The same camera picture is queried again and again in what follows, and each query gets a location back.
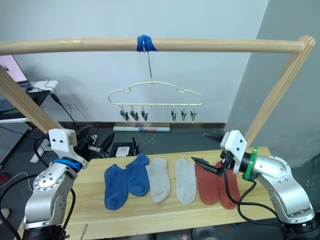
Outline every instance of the wooden table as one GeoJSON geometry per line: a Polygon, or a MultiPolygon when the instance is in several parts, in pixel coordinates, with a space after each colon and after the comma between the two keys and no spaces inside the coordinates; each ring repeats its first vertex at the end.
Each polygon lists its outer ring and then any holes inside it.
{"type": "MultiPolygon", "coordinates": [[[[176,161],[181,157],[186,157],[188,161],[193,162],[192,156],[204,158],[214,165],[220,160],[220,153],[221,150],[211,150],[149,155],[150,162],[154,157],[167,160],[171,182],[170,196],[164,202],[156,204],[152,202],[150,192],[142,197],[129,193],[124,206],[116,211],[105,208],[105,170],[115,163],[125,168],[136,157],[92,160],[89,167],[79,173],[74,183],[76,203],[66,229],[67,234],[70,234],[72,240],[92,240],[243,222],[237,209],[226,210],[219,202],[214,205],[202,203],[198,191],[195,201],[189,205],[184,205],[177,199],[176,161]]],[[[259,154],[271,155],[267,147],[260,147],[259,154]]],[[[242,179],[242,174],[237,175],[237,181],[240,193],[251,186],[250,182],[242,179]]],[[[67,200],[69,207],[72,201],[71,194],[67,200]]],[[[245,200],[273,208],[268,192],[260,183],[245,200]]],[[[243,206],[241,209],[246,216],[257,220],[274,217],[271,212],[262,207],[243,206]]]]}

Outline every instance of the monitor screen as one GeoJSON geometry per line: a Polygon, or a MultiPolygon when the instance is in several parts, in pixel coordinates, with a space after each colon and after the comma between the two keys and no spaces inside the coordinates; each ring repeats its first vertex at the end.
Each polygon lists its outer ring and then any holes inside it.
{"type": "Polygon", "coordinates": [[[0,56],[0,65],[6,70],[6,72],[13,78],[17,83],[28,81],[14,56],[4,55],[0,56]]]}

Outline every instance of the blue sock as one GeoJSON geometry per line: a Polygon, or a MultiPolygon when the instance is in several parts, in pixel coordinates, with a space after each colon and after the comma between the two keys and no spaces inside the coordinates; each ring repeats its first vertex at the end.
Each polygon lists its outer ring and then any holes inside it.
{"type": "Polygon", "coordinates": [[[128,188],[132,195],[141,197],[149,190],[149,178],[146,166],[149,158],[139,154],[137,158],[126,166],[128,174],[128,188]]]}
{"type": "Polygon", "coordinates": [[[127,170],[116,164],[110,166],[104,172],[105,192],[104,205],[107,209],[117,210],[121,208],[128,197],[127,170]]]}

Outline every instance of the blue tape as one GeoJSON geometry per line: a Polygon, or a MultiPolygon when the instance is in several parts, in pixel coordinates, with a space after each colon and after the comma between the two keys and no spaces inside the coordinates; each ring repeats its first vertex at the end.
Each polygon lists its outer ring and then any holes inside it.
{"type": "Polygon", "coordinates": [[[154,46],[154,43],[151,40],[151,37],[146,35],[138,36],[137,38],[137,46],[136,50],[140,52],[150,52],[150,51],[157,51],[156,47],[154,46]]]}
{"type": "Polygon", "coordinates": [[[79,162],[72,162],[66,159],[55,159],[52,161],[52,163],[60,163],[60,164],[65,164],[73,168],[77,173],[80,172],[82,165],[79,162]]]}

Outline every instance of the wooden pole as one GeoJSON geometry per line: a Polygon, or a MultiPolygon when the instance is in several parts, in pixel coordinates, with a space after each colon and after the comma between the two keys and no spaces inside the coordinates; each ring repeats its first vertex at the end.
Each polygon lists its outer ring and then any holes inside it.
{"type": "Polygon", "coordinates": [[[258,135],[262,126],[265,124],[270,114],[277,106],[281,97],[285,94],[286,90],[307,59],[312,48],[316,44],[316,40],[312,36],[302,36],[299,38],[299,41],[304,43],[304,49],[300,54],[292,54],[289,57],[282,73],[273,85],[271,91],[269,92],[263,105],[261,106],[259,112],[255,116],[251,126],[245,134],[245,139],[248,142],[248,146],[252,144],[258,135]]]}
{"type": "MultiPolygon", "coordinates": [[[[261,39],[153,38],[158,51],[299,54],[303,41],[261,39]]],[[[136,37],[61,38],[0,42],[0,55],[76,51],[136,51],[136,37]]]]}
{"type": "Polygon", "coordinates": [[[22,90],[3,67],[0,67],[0,92],[42,132],[62,128],[22,90]]]}

